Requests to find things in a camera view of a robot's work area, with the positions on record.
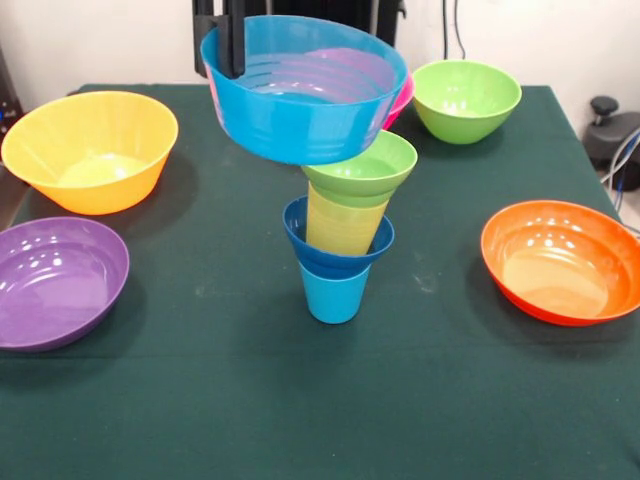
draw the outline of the yellow cup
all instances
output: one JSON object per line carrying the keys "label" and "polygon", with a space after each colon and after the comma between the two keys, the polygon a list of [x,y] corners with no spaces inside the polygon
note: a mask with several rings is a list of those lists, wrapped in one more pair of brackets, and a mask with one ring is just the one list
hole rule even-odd
{"label": "yellow cup", "polygon": [[365,255],[388,204],[346,207],[320,195],[309,182],[307,243],[339,255]]}

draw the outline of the stacked cups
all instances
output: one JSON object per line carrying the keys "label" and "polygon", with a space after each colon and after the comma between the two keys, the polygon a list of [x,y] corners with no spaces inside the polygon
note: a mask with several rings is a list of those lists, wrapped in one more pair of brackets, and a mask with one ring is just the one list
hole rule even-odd
{"label": "stacked cups", "polygon": [[409,142],[382,130],[357,157],[303,167],[309,195],[287,205],[283,222],[309,311],[321,322],[344,323],[358,312],[371,265],[395,238],[384,212],[417,158]]}
{"label": "stacked cups", "polygon": [[307,242],[340,255],[367,253],[389,199],[417,159],[413,145],[382,130],[357,157],[302,167],[309,178]]}

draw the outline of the blue bowl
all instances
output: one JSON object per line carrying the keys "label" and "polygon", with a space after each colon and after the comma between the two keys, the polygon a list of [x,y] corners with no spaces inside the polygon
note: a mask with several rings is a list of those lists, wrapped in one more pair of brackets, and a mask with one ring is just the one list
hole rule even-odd
{"label": "blue bowl", "polygon": [[202,40],[216,114],[233,141],[276,162],[319,165],[359,155],[408,77],[391,46],[327,20],[247,17],[245,47],[245,74],[229,79],[217,66],[217,29]]}
{"label": "blue bowl", "polygon": [[371,265],[353,277],[333,280],[314,275],[300,264],[307,307],[323,323],[345,323],[356,316]]}
{"label": "blue bowl", "polygon": [[293,245],[298,261],[312,274],[333,280],[353,277],[362,273],[380,258],[393,243],[395,231],[385,215],[366,255],[338,255],[318,250],[305,242],[307,231],[307,196],[295,199],[282,214],[284,228]]}

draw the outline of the orange bowl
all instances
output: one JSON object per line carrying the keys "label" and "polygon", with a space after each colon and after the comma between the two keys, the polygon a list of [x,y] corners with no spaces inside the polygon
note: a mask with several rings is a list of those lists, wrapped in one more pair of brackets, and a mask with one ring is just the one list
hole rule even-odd
{"label": "orange bowl", "polygon": [[640,306],[640,243],[587,207],[552,200],[511,205],[487,222],[481,248],[505,296],[545,322],[594,325]]}

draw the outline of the green tablecloth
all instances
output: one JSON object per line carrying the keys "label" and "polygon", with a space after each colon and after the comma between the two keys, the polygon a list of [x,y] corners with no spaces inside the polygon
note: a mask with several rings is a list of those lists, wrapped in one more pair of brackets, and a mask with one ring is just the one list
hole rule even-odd
{"label": "green tablecloth", "polygon": [[[328,327],[281,224],[300,170],[227,139],[206,86],[115,88],[166,103],[180,137],[151,197],[102,218],[132,258],[112,314],[65,349],[0,356],[1,479],[638,478],[637,317],[542,324],[479,252],[520,200],[613,214],[550,89],[474,146],[402,115],[420,160],[388,209],[396,242],[358,316]],[[58,214],[32,192],[17,221]]]}

